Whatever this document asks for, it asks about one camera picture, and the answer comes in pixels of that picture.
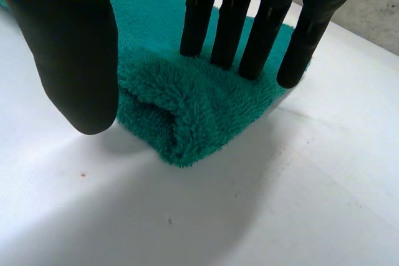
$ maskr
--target white surface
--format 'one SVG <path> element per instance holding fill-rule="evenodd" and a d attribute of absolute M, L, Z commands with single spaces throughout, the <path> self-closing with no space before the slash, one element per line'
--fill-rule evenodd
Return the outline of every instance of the white surface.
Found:
<path fill-rule="evenodd" d="M 0 66 L 2 266 L 399 265 L 399 57 L 335 24 L 278 108 L 190 169 L 118 125 L 74 131 L 4 12 Z"/>

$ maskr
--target teal towel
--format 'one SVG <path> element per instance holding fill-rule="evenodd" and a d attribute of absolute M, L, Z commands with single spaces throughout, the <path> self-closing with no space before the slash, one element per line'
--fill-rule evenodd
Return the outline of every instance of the teal towel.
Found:
<path fill-rule="evenodd" d="M 181 57 L 185 0 L 112 0 L 120 32 L 118 120 L 177 166 L 219 150 L 286 90 L 276 74 L 293 28 L 283 26 L 259 80 L 238 75 L 253 18 L 248 17 L 230 71 L 209 64 L 218 10 L 202 54 Z"/>

